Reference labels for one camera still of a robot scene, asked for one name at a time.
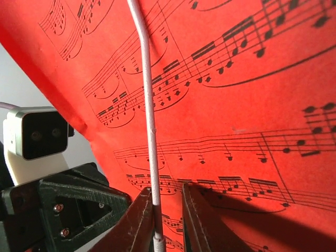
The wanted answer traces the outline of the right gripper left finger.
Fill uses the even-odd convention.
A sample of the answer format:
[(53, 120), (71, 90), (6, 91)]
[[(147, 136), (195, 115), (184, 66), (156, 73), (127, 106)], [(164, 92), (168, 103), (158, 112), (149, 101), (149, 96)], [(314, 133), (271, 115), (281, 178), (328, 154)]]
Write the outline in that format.
[(146, 187), (140, 192), (117, 224), (90, 251), (153, 251), (153, 219), (152, 190), (150, 187)]

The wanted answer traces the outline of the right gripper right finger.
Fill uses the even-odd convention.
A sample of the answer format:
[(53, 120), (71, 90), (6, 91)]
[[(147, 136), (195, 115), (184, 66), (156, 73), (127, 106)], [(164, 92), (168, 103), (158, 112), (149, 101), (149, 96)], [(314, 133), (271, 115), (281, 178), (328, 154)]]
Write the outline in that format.
[(213, 210), (198, 189), (182, 186), (182, 217), (185, 251), (252, 251)]

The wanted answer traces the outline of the white tripod music stand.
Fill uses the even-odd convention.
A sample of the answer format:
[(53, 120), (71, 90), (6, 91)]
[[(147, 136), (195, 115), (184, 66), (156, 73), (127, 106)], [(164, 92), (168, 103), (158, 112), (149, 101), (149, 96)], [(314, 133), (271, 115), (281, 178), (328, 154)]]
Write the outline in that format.
[(166, 242), (162, 224), (162, 207), (161, 207), (159, 168), (157, 159), (158, 153), (156, 144), (156, 127), (155, 127), (154, 104), (153, 104), (149, 35), (138, 1), (128, 0), (127, 3), (139, 36), (140, 48), (141, 48), (146, 132), (148, 139), (148, 153), (149, 153), (150, 178), (151, 178), (153, 214), (154, 214), (153, 248), (154, 251), (166, 251)]

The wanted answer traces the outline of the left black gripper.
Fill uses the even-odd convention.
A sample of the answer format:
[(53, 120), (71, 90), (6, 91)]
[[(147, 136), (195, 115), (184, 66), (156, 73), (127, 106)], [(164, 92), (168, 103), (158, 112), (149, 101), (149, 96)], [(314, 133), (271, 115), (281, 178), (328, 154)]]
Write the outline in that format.
[(94, 163), (14, 185), (1, 178), (1, 251), (75, 251), (131, 205)]

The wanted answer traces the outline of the red sheet music paper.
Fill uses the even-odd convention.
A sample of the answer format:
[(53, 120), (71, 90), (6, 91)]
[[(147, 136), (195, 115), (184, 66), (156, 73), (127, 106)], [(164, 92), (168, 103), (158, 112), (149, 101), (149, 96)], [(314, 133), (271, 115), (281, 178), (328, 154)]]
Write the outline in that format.
[[(335, 1), (139, 1), (162, 218), (192, 182), (256, 251), (335, 251)], [(89, 142), (111, 186), (150, 185), (126, 1), (1, 1), (1, 44)]]

